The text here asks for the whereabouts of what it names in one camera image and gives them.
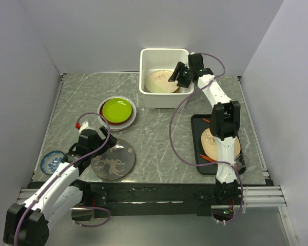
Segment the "glass plate with deer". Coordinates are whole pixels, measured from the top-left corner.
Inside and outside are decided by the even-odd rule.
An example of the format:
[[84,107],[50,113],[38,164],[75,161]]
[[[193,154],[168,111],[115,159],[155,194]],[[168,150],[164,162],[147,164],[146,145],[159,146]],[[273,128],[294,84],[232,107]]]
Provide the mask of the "glass plate with deer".
[[114,147],[91,161],[91,167],[97,177],[112,181],[128,175],[135,163],[133,147],[127,141],[118,139]]

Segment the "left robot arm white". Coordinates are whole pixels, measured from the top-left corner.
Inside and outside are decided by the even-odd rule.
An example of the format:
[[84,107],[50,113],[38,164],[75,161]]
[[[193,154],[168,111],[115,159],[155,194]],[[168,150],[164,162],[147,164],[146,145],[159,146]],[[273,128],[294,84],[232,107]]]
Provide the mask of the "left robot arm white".
[[105,138],[90,127],[64,155],[50,178],[22,204],[13,203],[6,215],[3,242],[8,245],[45,245],[55,223],[73,206],[91,202],[90,184],[79,180],[91,161],[117,144],[104,127]]

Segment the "cream plate with branch motif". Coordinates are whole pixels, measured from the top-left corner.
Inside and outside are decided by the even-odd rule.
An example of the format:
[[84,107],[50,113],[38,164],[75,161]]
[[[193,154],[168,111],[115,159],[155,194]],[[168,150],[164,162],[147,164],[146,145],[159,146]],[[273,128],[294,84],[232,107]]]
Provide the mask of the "cream plate with branch motif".
[[156,70],[145,78],[145,87],[151,93],[173,93],[177,88],[177,81],[168,82],[172,71]]

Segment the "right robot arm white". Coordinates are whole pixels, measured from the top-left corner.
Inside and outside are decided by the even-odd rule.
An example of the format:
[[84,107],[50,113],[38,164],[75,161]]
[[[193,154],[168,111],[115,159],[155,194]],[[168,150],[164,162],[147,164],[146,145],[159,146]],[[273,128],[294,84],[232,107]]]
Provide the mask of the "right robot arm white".
[[188,88],[194,83],[210,102],[211,112],[210,131],[216,141],[218,157],[210,165],[217,165],[215,200],[226,204],[241,195],[238,184],[241,179],[235,167],[234,148],[236,136],[240,128],[240,103],[226,95],[217,83],[218,75],[210,68],[204,67],[203,54],[188,55],[188,63],[181,61],[169,78],[176,81],[182,88]]

